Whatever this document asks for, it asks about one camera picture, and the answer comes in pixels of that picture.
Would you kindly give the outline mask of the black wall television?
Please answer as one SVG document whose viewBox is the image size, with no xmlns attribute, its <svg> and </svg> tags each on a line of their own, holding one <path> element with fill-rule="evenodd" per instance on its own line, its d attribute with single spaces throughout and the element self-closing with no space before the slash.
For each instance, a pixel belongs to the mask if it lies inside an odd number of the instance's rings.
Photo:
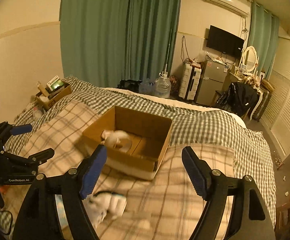
<svg viewBox="0 0 290 240">
<path fill-rule="evenodd" d="M 243 45 L 244 39 L 213 25 L 210 26 L 206 43 L 207 48 L 240 59 Z"/>
</svg>

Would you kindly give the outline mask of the small cardboard box of items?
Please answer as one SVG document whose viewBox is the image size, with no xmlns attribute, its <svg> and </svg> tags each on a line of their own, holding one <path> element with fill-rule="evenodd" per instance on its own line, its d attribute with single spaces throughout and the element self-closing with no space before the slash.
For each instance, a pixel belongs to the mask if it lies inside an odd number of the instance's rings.
<svg viewBox="0 0 290 240">
<path fill-rule="evenodd" d="M 48 87 L 42 85 L 39 81 L 36 83 L 36 86 L 39 92 L 36 94 L 36 99 L 38 104 L 46 111 L 51 109 L 62 98 L 72 93 L 72 89 L 69 83 L 63 81 L 64 85 L 57 88 L 54 91 L 49 91 Z"/>
</svg>

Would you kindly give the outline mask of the white air conditioner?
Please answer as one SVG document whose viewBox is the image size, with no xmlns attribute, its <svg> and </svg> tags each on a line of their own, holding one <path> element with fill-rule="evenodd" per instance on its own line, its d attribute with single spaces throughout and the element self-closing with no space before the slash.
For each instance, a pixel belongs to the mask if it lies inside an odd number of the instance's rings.
<svg viewBox="0 0 290 240">
<path fill-rule="evenodd" d="M 239 0 L 205 0 L 219 7 L 225 8 L 242 17 L 249 16 L 250 7 Z"/>
</svg>

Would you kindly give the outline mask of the large water bottle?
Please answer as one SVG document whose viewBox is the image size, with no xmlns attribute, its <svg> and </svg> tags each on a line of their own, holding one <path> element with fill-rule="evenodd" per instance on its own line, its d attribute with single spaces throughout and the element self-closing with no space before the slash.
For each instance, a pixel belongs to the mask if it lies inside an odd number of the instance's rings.
<svg viewBox="0 0 290 240">
<path fill-rule="evenodd" d="M 154 83 L 154 95 L 159 98 L 168 99 L 170 96 L 171 82 L 167 72 L 161 72 Z"/>
</svg>

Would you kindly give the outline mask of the white suitcase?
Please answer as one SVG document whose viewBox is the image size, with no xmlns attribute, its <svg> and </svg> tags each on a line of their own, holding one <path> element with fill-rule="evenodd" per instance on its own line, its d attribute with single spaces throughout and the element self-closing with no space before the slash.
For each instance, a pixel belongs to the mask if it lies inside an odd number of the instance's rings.
<svg viewBox="0 0 290 240">
<path fill-rule="evenodd" d="M 179 97 L 192 101 L 194 100 L 201 75 L 201 65 L 199 63 L 185 63 L 182 79 L 179 88 Z"/>
</svg>

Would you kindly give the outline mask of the black jacket on chair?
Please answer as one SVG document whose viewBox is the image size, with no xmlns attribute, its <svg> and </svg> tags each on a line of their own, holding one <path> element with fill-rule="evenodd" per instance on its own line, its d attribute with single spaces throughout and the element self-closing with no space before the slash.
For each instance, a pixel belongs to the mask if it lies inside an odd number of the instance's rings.
<svg viewBox="0 0 290 240">
<path fill-rule="evenodd" d="M 248 113 L 250 103 L 256 98 L 254 89 L 240 82 L 233 82 L 227 91 L 223 92 L 214 104 L 214 108 L 219 108 L 240 117 Z"/>
</svg>

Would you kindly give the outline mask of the white socks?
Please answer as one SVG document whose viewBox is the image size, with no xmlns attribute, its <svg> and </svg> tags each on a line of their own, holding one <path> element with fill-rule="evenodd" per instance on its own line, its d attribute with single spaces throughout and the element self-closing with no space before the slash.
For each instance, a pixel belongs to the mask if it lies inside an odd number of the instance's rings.
<svg viewBox="0 0 290 240">
<path fill-rule="evenodd" d="M 103 130 L 101 134 L 101 144 L 110 148 L 122 148 L 127 145 L 129 135 L 122 130 Z"/>
</svg>

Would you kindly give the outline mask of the white plush toy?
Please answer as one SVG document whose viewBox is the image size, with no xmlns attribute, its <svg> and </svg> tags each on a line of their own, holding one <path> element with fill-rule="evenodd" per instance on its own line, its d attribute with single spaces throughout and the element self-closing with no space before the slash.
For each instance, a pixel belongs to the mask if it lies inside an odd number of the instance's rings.
<svg viewBox="0 0 290 240">
<path fill-rule="evenodd" d="M 109 219 L 120 218 L 127 205 L 127 198 L 113 191 L 99 191 L 83 200 L 85 211 L 93 226 L 97 228 L 109 215 Z"/>
</svg>

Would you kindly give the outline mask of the beige plaid blanket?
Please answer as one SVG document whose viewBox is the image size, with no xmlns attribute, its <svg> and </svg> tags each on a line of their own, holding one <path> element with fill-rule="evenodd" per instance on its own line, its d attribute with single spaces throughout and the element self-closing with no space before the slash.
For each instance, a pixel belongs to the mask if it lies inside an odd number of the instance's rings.
<svg viewBox="0 0 290 240">
<path fill-rule="evenodd" d="M 33 123 L 33 132 L 11 137 L 5 149 L 27 157 L 46 148 L 55 155 L 40 167 L 47 176 L 57 176 L 78 166 L 86 155 L 83 131 L 99 115 L 88 105 L 72 101 L 48 111 Z M 127 198 L 124 214 L 105 219 L 98 227 L 101 239 L 189 239 L 205 202 L 199 197 L 181 161 L 180 138 L 193 147 L 198 157 L 228 176 L 233 174 L 234 150 L 204 137 L 193 139 L 186 131 L 173 132 L 163 162 L 151 181 L 140 180 L 105 166 L 95 192 L 111 190 Z"/>
</svg>

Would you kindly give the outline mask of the white louvered wardrobe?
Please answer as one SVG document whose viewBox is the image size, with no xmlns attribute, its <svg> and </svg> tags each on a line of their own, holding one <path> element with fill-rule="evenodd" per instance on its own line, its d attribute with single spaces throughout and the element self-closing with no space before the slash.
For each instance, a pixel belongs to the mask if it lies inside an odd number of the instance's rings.
<svg viewBox="0 0 290 240">
<path fill-rule="evenodd" d="M 290 161 L 290 37 L 279 37 L 269 83 L 274 92 L 261 123 L 282 161 Z"/>
</svg>

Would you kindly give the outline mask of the white dressing table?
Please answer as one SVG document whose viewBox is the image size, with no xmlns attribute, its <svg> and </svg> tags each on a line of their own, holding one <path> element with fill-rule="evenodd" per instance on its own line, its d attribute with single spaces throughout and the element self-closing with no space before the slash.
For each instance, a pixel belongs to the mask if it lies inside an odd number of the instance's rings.
<svg viewBox="0 0 290 240">
<path fill-rule="evenodd" d="M 257 78 L 253 75 L 244 75 L 243 77 L 239 77 L 232 72 L 229 72 L 228 76 L 231 82 L 240 82 L 254 89 L 256 99 L 252 103 L 250 103 L 250 109 L 246 114 L 246 116 L 249 115 L 249 120 L 251 120 L 253 118 L 253 114 L 257 110 L 257 107 L 259 107 L 259 105 L 261 104 L 263 98 L 263 91 L 260 89 L 259 80 L 257 80 Z"/>
</svg>

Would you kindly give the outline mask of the green white book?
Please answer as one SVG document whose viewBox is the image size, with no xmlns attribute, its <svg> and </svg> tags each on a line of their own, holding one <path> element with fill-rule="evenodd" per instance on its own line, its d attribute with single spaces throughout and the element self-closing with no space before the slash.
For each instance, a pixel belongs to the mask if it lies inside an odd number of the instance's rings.
<svg viewBox="0 0 290 240">
<path fill-rule="evenodd" d="M 64 85 L 63 81 L 59 78 L 58 75 L 53 77 L 47 84 L 46 86 L 48 87 L 49 91 L 54 91 L 59 87 L 62 87 Z"/>
</svg>

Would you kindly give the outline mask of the white tape roll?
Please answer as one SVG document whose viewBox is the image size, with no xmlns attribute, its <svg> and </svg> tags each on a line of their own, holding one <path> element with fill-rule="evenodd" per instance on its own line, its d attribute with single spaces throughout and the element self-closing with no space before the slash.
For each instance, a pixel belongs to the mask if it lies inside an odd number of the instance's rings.
<svg viewBox="0 0 290 240">
<path fill-rule="evenodd" d="M 123 153 L 128 152 L 131 149 L 132 141 L 130 139 L 117 139 L 117 142 L 114 144 L 114 149 Z"/>
</svg>

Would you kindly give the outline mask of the green curtain by wardrobe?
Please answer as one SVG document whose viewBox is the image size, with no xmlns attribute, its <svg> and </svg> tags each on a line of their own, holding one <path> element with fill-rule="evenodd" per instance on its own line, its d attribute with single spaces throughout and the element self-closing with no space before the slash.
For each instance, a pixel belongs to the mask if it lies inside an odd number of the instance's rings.
<svg viewBox="0 0 290 240">
<path fill-rule="evenodd" d="M 251 25 L 248 46 L 253 46 L 259 57 L 258 74 L 265 73 L 269 78 L 273 68 L 276 48 L 278 46 L 280 20 L 263 5 L 252 3 Z"/>
</svg>

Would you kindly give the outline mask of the oval vanity mirror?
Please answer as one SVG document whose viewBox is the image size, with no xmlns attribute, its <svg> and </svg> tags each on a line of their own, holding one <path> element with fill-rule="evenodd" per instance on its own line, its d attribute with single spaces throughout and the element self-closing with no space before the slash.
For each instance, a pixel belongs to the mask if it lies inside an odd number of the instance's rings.
<svg viewBox="0 0 290 240">
<path fill-rule="evenodd" d="M 248 46 L 240 58 L 239 70 L 242 73 L 253 73 L 256 70 L 258 62 L 259 57 L 256 49 L 254 46 Z"/>
</svg>

